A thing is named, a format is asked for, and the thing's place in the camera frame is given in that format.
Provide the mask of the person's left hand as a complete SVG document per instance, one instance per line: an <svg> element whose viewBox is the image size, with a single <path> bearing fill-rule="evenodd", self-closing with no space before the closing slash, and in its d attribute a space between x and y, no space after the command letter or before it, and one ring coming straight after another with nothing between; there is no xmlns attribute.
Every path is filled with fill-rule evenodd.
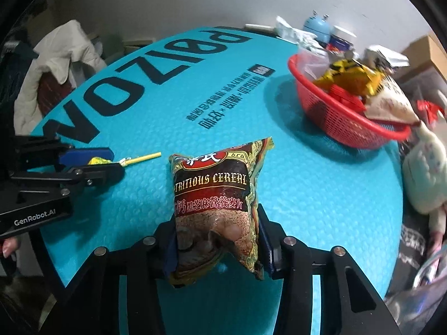
<svg viewBox="0 0 447 335"><path fill-rule="evenodd" d="M17 237L8 238L1 244L1 251L4 258L8 258L12 253L20 248L20 239Z"/></svg>

